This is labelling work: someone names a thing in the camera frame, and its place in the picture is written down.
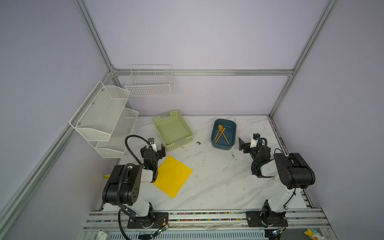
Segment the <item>yellow paper napkin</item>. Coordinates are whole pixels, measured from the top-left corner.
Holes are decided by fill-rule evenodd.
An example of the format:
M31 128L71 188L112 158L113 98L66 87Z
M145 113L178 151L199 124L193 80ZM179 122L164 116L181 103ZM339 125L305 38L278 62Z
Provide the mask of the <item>yellow paper napkin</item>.
M191 168L172 156L168 156L158 168L158 176L154 185L174 199L192 172Z

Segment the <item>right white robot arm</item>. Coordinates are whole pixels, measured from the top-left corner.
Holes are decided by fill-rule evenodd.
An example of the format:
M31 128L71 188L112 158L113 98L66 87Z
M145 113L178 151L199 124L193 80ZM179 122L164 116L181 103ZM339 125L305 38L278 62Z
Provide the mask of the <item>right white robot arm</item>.
M299 153L283 152L271 154L266 138L254 134L251 142L239 139L239 150L252 157L251 172L257 178L272 178L279 183L273 195L265 200L260 211L247 211L249 227L285 228L288 205L299 193L313 185L316 176Z

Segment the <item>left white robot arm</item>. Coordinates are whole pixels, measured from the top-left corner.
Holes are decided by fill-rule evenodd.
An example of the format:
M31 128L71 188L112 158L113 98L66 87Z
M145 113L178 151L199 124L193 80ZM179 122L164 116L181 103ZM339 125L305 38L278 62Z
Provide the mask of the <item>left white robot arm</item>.
M140 197L142 183L155 183L158 177L158 161L166 156L166 148L156 145L141 148L143 165L127 164L114 167L102 199L120 208L121 214L129 217L128 229L156 229L168 223L167 212L156 213L153 205Z

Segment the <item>light green plastic basket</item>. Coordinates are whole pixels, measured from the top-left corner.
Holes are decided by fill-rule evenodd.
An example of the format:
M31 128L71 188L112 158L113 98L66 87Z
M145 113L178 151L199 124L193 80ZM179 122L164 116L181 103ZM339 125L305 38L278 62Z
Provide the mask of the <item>light green plastic basket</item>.
M154 117L153 122L168 151L193 141L194 133L178 110Z

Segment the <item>orange plastic spoon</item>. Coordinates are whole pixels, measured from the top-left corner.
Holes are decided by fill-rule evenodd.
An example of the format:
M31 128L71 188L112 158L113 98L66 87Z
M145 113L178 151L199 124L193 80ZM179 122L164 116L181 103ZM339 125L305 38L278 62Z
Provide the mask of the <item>orange plastic spoon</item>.
M218 125L218 133L214 139L214 143L216 143L218 141L218 139L220 138L220 135L222 134L223 129L224 129L224 127L222 125Z

